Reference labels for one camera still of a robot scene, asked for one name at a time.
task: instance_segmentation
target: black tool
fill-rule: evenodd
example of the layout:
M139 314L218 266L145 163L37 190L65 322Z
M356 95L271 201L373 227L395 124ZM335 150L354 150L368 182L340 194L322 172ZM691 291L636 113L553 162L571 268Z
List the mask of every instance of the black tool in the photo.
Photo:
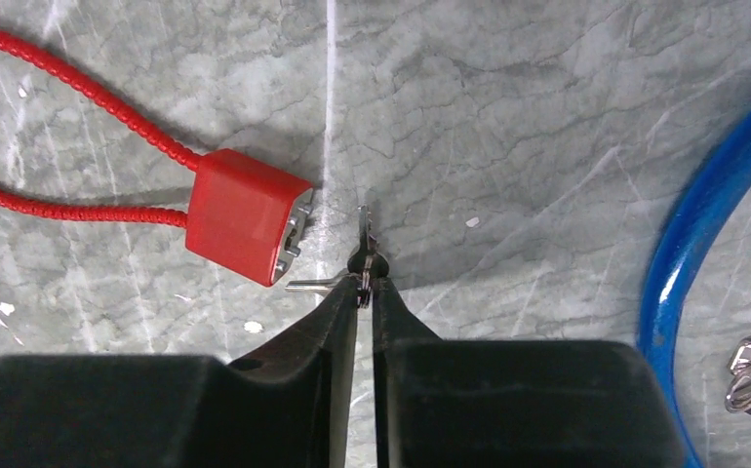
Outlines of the black tool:
M341 467L372 305L379 468L681 468L648 365L606 341L450 341L414 316L362 208L359 250L306 317L228 366L0 358L0 467Z

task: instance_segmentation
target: red braided cable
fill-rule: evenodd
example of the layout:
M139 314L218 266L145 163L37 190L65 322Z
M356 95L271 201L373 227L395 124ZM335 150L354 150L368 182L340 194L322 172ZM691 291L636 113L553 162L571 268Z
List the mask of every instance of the red braided cable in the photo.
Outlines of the red braided cable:
M192 171L197 170L201 157L191 149L163 133L156 125L138 114L129 104L113 95L88 75L61 58L0 30L0 51L23 59L59 78L63 83L85 95L109 114L117 117L132 131L143 137L170 158ZM0 189L0 206L15 212L52 219L79 221L154 222L185 227L186 213L147 207L82 207L28 200Z
M28 200L0 189L0 207L8 210L65 221L152 222L186 227L186 213L154 207L81 207Z

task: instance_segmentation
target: blue hoop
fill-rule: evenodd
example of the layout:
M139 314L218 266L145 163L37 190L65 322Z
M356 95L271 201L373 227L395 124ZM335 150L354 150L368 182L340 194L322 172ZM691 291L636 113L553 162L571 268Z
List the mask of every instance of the blue hoop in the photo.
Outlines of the blue hoop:
M674 346L686 294L726 220L751 187L751 112L697 173L654 253L640 306L637 345L649 361L688 447L701 468L674 393Z

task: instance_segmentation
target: marble surface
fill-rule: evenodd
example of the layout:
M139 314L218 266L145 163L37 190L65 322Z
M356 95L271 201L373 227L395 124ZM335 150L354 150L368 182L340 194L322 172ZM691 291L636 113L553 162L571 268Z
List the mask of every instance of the marble surface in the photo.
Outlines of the marble surface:
M444 337L631 342L680 191L751 108L751 0L0 0L0 25L90 71L174 136L320 186L287 279L331 275L355 207ZM0 182L55 200L183 207L192 174L0 53ZM316 300L263 289L170 227L0 210L0 355L240 356ZM711 250L678 347L706 466L751 467L724 369L751 334L751 192ZM348 466L375 467L359 330Z

